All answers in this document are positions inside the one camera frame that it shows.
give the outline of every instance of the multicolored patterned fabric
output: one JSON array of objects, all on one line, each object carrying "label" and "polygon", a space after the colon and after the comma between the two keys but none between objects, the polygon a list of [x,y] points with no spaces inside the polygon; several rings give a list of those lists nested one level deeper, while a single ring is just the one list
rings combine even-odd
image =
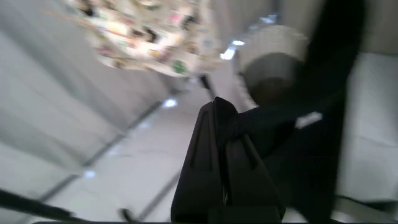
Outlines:
[{"label": "multicolored patterned fabric", "polygon": [[68,0],[98,59],[174,77],[209,72],[220,59],[211,0]]}]

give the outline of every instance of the white curtain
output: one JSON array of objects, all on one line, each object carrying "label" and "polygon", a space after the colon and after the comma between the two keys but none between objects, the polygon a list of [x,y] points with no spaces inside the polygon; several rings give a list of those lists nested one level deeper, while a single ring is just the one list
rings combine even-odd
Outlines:
[{"label": "white curtain", "polygon": [[79,174],[170,90],[100,64],[76,24],[42,8],[66,14],[57,0],[0,2],[0,188],[31,198]]}]

